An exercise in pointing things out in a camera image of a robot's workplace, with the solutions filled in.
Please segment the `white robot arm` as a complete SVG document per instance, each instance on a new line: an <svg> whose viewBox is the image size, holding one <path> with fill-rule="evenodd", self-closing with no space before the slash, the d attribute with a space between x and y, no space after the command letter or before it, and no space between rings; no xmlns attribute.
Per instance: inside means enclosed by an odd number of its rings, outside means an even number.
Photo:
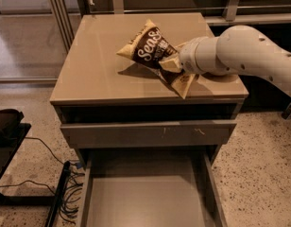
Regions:
<svg viewBox="0 0 291 227"><path fill-rule="evenodd" d="M291 52L251 26L232 26L218 37L197 37L159 61L166 71L264 79L291 97Z"/></svg>

